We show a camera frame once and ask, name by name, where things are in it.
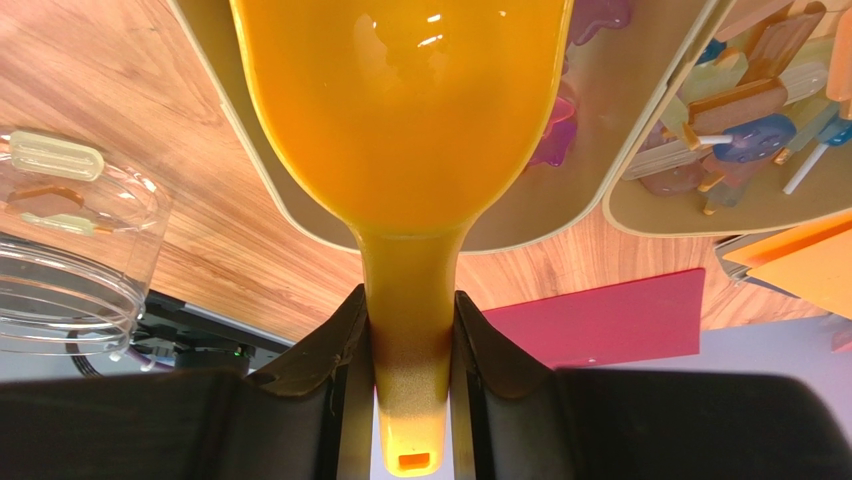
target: black machine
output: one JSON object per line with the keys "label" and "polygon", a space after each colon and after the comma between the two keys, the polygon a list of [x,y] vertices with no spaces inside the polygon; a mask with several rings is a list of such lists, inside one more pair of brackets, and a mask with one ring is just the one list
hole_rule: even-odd
{"label": "black machine", "polygon": [[[456,296],[458,479],[852,479],[821,402],[788,379],[544,367]],[[363,287],[280,357],[0,388],[0,477],[367,479]]]}

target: clear plastic container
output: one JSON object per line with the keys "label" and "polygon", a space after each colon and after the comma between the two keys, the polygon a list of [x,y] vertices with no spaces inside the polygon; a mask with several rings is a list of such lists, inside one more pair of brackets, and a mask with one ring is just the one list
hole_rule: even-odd
{"label": "clear plastic container", "polygon": [[127,347],[169,216],[163,189],[95,148],[0,130],[0,350]]}

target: black cable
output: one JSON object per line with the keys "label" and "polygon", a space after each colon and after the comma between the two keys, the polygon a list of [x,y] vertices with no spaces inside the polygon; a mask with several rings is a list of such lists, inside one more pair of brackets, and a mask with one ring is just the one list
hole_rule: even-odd
{"label": "black cable", "polygon": [[[68,332],[68,338],[73,339],[77,338],[77,330],[71,330]],[[71,355],[71,362],[74,364],[74,367],[80,372],[80,375],[86,378],[97,378],[103,377],[95,367],[92,366],[89,359],[84,357],[83,355],[73,355],[75,353],[80,353],[80,347],[77,346],[76,343],[66,343],[65,351]]]}

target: ice pop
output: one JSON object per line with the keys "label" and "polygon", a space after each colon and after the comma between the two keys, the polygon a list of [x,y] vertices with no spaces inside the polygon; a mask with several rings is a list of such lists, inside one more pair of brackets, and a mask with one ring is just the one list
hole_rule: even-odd
{"label": "ice pop", "polygon": [[825,95],[840,102],[840,116],[852,120],[852,8],[840,17]]}
{"label": "ice pop", "polygon": [[687,110],[686,105],[684,105],[680,98],[672,98],[672,101],[663,110],[660,121],[663,122],[663,125],[665,125],[669,132],[686,144],[690,150],[695,150],[701,146],[695,136],[695,132],[689,126],[689,110]]}
{"label": "ice pop", "polygon": [[789,105],[822,90],[828,80],[828,69],[820,62],[805,63],[784,70],[779,78],[787,88],[786,105]]}
{"label": "ice pop", "polygon": [[751,180],[757,172],[770,163],[772,163],[771,156],[751,162],[737,163],[723,162],[716,158],[715,155],[709,155],[701,162],[701,164],[704,165],[704,170],[707,170],[708,174],[704,177],[704,180],[698,187],[698,191],[707,192],[719,183],[726,183],[732,187],[739,187]]}
{"label": "ice pop", "polygon": [[84,199],[67,187],[38,185],[16,189],[6,198],[6,213],[31,213],[37,217],[77,213]]}
{"label": "ice pop", "polygon": [[695,65],[698,66],[716,60],[727,48],[727,43],[711,38],[710,43],[704,47],[704,50],[701,52],[701,56],[698,57],[698,61],[695,62]]}
{"label": "ice pop", "polygon": [[748,189],[748,182],[732,187],[726,183],[719,183],[706,192],[701,192],[707,198],[704,206],[705,215],[713,215],[720,207],[736,207]]}
{"label": "ice pop", "polygon": [[690,150],[680,140],[639,152],[621,176],[622,180],[636,180],[672,168],[688,165],[710,154],[710,149]]}
{"label": "ice pop", "polygon": [[726,128],[778,112],[787,89],[778,78],[758,80],[689,104],[689,125],[696,135],[714,135]]}
{"label": "ice pop", "polygon": [[730,90],[740,83],[748,60],[736,48],[728,48],[715,61],[696,65],[681,86],[680,98],[690,104],[696,100]]}
{"label": "ice pop", "polygon": [[834,37],[813,38],[805,42],[799,53],[793,57],[787,69],[796,68],[811,62],[820,62],[828,65],[831,62],[831,52],[834,49]]}
{"label": "ice pop", "polygon": [[639,147],[639,152],[641,153],[676,140],[674,138],[666,138],[664,131],[665,133],[668,133],[666,126],[663,125],[663,122],[657,121],[651,129],[651,132],[648,133],[647,137],[645,137],[645,141],[642,142],[642,146]]}
{"label": "ice pop", "polygon": [[738,0],[716,32],[722,42],[736,37],[781,10],[792,0]]}
{"label": "ice pop", "polygon": [[749,163],[773,158],[795,135],[793,122],[774,113],[725,130],[727,143],[713,145],[713,155],[722,162]]}
{"label": "ice pop", "polygon": [[565,154],[577,136],[576,110],[570,102],[556,97],[544,134],[538,142],[527,165],[546,163],[552,167],[562,165]]}
{"label": "ice pop", "polygon": [[799,170],[790,179],[790,182],[784,187],[784,193],[790,195],[802,183],[802,180],[808,175],[814,165],[819,161],[820,157],[831,147],[839,147],[852,139],[852,120],[846,120],[840,116],[835,116],[825,128],[816,136],[819,145],[814,148],[810,156],[805,160],[805,163],[799,167]]}
{"label": "ice pop", "polygon": [[788,107],[788,118],[796,126],[796,135],[775,156],[775,163],[783,165],[791,156],[799,153],[805,145],[831,121],[840,106],[822,96],[812,97]]}
{"label": "ice pop", "polygon": [[803,13],[768,24],[748,53],[748,71],[741,83],[780,75],[819,25],[825,12],[825,5],[812,2]]}
{"label": "ice pop", "polygon": [[695,190],[704,178],[701,162],[692,162],[639,179],[649,192],[659,197],[671,197]]}
{"label": "ice pop", "polygon": [[568,35],[574,45],[583,45],[601,28],[617,30],[630,24],[627,0],[574,0]]}

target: rectangular opening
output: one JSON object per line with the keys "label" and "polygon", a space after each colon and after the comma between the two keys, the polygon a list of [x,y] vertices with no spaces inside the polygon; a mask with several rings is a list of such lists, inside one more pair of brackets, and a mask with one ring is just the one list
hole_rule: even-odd
{"label": "rectangular opening", "polygon": [[411,455],[399,456],[400,470],[419,470],[429,466],[428,453],[414,453]]}

